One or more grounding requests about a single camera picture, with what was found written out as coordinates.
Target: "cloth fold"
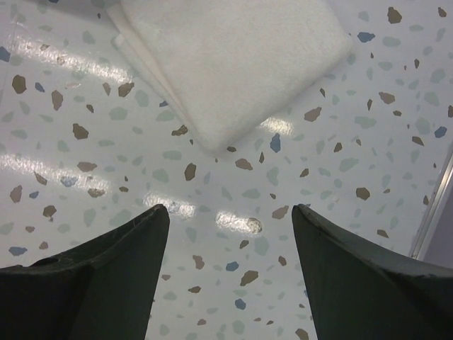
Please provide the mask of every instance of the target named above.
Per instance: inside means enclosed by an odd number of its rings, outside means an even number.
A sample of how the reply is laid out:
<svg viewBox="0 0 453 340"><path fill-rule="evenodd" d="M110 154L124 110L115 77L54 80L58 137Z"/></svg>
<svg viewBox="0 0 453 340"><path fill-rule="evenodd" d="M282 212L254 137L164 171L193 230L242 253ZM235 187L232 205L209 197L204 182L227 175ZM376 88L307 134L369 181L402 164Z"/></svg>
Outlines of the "cloth fold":
<svg viewBox="0 0 453 340"><path fill-rule="evenodd" d="M119 51L206 149L218 152L344 59L324 0L121 0Z"/></svg>

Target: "dark object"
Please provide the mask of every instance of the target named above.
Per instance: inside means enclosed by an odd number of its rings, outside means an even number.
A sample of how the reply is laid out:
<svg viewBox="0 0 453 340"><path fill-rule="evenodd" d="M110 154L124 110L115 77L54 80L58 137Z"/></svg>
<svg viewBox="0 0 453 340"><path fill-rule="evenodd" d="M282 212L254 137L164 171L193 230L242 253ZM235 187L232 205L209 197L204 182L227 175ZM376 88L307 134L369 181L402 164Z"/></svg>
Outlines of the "dark object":
<svg viewBox="0 0 453 340"><path fill-rule="evenodd" d="M292 210L319 340L453 339L453 270L416 261Z"/></svg>
<svg viewBox="0 0 453 340"><path fill-rule="evenodd" d="M30 267L0 269L0 339L143 340L168 226L157 205Z"/></svg>

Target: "white cloth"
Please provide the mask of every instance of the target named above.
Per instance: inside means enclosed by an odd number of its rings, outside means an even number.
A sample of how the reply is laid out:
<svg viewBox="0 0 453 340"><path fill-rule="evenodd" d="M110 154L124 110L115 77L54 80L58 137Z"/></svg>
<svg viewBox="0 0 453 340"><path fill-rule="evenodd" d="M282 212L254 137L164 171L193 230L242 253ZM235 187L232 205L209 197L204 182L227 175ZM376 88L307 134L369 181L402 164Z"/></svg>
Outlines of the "white cloth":
<svg viewBox="0 0 453 340"><path fill-rule="evenodd" d="M324 0L121 0L115 44L219 151L281 111L350 51Z"/></svg>

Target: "terrazzo surface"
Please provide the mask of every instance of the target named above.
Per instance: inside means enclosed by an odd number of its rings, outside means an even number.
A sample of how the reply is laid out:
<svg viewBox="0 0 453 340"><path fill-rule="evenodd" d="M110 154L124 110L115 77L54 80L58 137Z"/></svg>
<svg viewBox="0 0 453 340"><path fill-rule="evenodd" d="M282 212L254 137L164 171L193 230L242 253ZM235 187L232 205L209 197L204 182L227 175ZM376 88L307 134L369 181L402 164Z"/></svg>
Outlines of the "terrazzo surface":
<svg viewBox="0 0 453 340"><path fill-rule="evenodd" d="M354 53L215 158L114 49L107 1L0 1L0 265L163 203L150 339L315 339L291 207L408 254L453 128L453 3L331 4Z"/></svg>

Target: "towel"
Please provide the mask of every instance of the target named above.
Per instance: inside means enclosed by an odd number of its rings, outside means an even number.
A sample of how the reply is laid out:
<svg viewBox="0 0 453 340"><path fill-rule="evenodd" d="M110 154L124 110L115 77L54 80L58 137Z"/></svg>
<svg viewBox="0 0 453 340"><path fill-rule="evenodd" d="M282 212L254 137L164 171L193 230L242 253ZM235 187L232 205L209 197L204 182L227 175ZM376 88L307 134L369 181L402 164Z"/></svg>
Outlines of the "towel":
<svg viewBox="0 0 453 340"><path fill-rule="evenodd" d="M225 149L344 59L324 0L120 0L119 51L206 149Z"/></svg>

